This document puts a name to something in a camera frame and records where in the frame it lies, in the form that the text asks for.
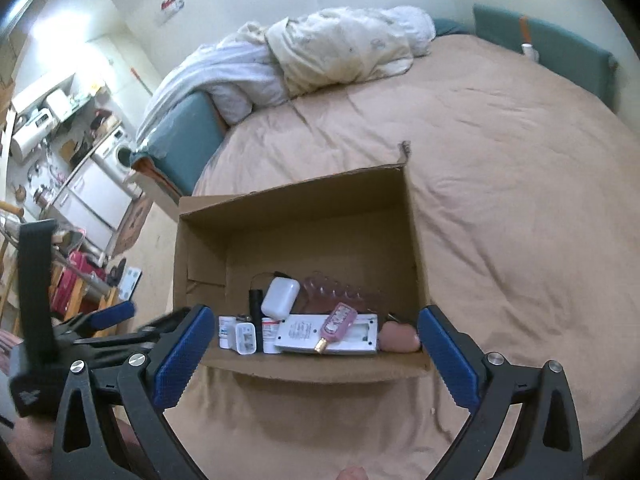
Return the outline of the white power adapter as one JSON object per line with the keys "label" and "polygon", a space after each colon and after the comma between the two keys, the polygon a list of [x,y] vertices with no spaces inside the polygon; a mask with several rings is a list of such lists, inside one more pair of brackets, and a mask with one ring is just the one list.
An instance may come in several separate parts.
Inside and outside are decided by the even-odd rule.
{"label": "white power adapter", "polygon": [[229,344],[239,356],[251,356],[257,351],[255,325],[251,322],[236,322],[229,332]]}

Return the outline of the black flashlight with lanyard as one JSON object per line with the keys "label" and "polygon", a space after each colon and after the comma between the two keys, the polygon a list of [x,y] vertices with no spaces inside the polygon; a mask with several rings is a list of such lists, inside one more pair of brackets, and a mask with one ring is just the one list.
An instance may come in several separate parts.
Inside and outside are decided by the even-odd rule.
{"label": "black flashlight with lanyard", "polygon": [[260,307],[262,306],[262,300],[264,300],[271,281],[277,276],[280,276],[280,278],[291,278],[288,274],[273,271],[258,273],[250,280],[250,289],[248,290],[248,312],[250,312],[250,319],[255,325],[258,352],[262,352],[262,319],[264,318]]}

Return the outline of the pink small bottle gold cap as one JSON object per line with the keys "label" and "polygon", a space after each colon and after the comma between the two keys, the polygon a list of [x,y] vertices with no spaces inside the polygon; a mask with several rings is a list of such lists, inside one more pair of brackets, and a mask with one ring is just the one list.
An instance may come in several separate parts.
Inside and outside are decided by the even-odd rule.
{"label": "pink small bottle gold cap", "polygon": [[314,352],[323,353],[330,344],[341,341],[357,316],[358,312],[353,307],[340,302],[324,321]]}

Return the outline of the white earbuds case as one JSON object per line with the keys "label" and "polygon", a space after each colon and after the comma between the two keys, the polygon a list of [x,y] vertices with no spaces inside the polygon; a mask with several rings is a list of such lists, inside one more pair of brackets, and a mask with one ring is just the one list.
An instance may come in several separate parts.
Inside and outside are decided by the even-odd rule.
{"label": "white earbuds case", "polygon": [[294,278],[274,278],[262,300],[262,315],[281,322],[290,314],[300,291],[299,281]]}

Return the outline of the white remote control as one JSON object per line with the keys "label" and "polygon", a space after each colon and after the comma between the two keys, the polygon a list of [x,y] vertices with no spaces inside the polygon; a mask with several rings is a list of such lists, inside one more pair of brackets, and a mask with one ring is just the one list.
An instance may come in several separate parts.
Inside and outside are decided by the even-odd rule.
{"label": "white remote control", "polygon": [[378,350],[378,317],[358,314],[352,322],[326,326],[329,315],[292,314],[279,324],[274,345],[281,351],[349,356]]}

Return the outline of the pink toe separator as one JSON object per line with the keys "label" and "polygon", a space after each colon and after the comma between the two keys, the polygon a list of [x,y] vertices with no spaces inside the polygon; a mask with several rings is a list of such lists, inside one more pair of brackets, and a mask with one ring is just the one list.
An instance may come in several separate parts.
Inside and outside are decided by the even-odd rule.
{"label": "pink toe separator", "polygon": [[390,312],[388,301],[380,290],[349,284],[318,271],[303,279],[292,312],[329,314],[338,304],[347,304],[361,314],[386,316]]}

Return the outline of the wooden chair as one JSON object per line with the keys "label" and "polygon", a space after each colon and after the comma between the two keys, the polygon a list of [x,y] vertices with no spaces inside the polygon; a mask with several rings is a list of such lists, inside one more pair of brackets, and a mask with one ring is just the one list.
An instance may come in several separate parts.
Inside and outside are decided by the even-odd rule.
{"label": "wooden chair", "polygon": [[[18,299],[18,234],[20,227],[26,224],[25,211],[22,207],[1,202],[1,317],[4,318],[6,307],[15,310],[13,325],[9,329],[15,337],[22,336],[22,320],[20,300]],[[67,321],[75,315],[84,312],[84,304],[91,304],[90,311],[101,311],[113,307],[118,299],[118,291],[107,284],[96,270],[83,271],[79,264],[75,264],[70,256],[74,249],[85,255],[84,248],[88,247],[85,233],[71,228],[68,224],[54,225],[52,235],[52,256],[50,284],[48,288],[49,301],[62,289],[63,274],[70,273],[75,278],[70,285],[70,296],[63,302],[65,311],[61,315],[62,321]]]}

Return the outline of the white bathroom scale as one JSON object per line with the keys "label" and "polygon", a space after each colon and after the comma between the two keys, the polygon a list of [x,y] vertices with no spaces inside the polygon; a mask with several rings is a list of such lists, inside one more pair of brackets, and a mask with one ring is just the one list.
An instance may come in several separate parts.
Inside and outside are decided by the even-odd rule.
{"label": "white bathroom scale", "polygon": [[128,301],[134,296],[134,291],[141,277],[141,269],[128,266],[118,284],[118,299],[120,301]]}

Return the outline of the pink rounded toy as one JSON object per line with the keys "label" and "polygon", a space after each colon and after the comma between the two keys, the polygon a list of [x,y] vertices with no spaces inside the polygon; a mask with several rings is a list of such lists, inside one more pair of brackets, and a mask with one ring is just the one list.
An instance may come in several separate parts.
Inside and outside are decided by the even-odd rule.
{"label": "pink rounded toy", "polygon": [[378,332],[378,350],[388,353],[414,353],[421,349],[416,329],[410,324],[386,321]]}

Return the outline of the white bottle blue label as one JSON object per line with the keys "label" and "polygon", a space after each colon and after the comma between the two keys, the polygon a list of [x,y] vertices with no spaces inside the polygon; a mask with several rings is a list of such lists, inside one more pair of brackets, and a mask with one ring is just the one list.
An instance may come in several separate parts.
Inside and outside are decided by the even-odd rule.
{"label": "white bottle blue label", "polygon": [[229,332],[235,326],[236,318],[234,316],[221,315],[218,318],[218,346],[224,350],[230,350]]}

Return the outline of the white bottle red label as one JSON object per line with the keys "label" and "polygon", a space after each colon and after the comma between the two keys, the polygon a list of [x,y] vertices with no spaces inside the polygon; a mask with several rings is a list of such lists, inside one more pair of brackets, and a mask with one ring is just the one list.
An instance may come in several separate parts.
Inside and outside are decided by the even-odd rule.
{"label": "white bottle red label", "polygon": [[280,322],[272,318],[262,319],[262,352],[280,354],[282,349],[277,345]]}

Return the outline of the white cabinet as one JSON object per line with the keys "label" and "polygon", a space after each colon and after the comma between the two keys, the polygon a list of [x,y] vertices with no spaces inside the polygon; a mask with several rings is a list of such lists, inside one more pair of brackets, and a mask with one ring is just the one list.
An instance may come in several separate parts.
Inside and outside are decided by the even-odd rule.
{"label": "white cabinet", "polygon": [[131,197],[88,157],[56,192],[47,217],[66,221],[101,252],[110,252],[130,204]]}

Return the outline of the cardboard box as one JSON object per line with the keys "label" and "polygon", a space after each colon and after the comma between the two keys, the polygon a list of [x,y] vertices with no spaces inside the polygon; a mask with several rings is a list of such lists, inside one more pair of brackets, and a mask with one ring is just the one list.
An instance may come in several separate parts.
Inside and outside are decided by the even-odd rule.
{"label": "cardboard box", "polygon": [[172,301],[214,315],[248,310],[268,273],[325,275],[370,292],[378,315],[414,322],[430,302],[409,176],[398,162],[245,195],[186,196],[179,203]]}

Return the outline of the washing machine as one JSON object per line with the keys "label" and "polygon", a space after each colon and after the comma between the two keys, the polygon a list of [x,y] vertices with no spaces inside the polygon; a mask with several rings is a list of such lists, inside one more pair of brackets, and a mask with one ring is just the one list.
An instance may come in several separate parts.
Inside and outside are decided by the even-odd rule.
{"label": "washing machine", "polygon": [[98,143],[91,158],[119,186],[124,186],[130,168],[124,164],[125,156],[134,148],[125,129],[117,127]]}

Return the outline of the beige bed blanket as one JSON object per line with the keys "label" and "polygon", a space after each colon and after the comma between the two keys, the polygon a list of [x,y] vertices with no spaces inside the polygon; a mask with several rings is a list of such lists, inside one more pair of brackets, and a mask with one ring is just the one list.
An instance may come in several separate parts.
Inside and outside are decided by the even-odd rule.
{"label": "beige bed blanket", "polygon": [[[256,113],[195,194],[235,195],[398,159],[408,142],[424,288],[518,364],[566,371],[587,472],[639,474],[639,137],[598,98],[473,36],[405,75]],[[370,385],[202,366],[172,428],[212,479],[422,479],[462,426],[434,370]]]}

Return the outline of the teal side cushion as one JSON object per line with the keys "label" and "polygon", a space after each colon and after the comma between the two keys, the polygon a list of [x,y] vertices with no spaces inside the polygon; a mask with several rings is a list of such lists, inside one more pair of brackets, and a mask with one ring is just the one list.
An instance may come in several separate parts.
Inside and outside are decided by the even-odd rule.
{"label": "teal side cushion", "polygon": [[130,167],[173,196],[190,196],[226,132],[209,96],[191,93],[129,155]]}

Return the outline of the white crumpled duvet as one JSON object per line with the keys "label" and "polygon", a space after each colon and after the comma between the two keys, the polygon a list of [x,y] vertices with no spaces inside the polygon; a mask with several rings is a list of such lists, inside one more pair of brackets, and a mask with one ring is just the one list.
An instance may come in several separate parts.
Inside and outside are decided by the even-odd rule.
{"label": "white crumpled duvet", "polygon": [[230,126],[256,108],[336,84],[402,75],[430,50],[434,20],[416,6],[329,8],[270,26],[245,23],[216,44],[202,44],[160,83],[144,111],[138,143],[197,91]]}

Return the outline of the teal headboard cushion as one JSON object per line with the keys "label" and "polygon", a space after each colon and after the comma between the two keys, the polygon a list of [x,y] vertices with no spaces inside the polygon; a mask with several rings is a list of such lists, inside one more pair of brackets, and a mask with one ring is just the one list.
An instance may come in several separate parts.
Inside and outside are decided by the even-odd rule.
{"label": "teal headboard cushion", "polygon": [[539,18],[495,6],[473,6],[480,39],[527,56],[612,108],[615,101],[614,55],[574,32]]}

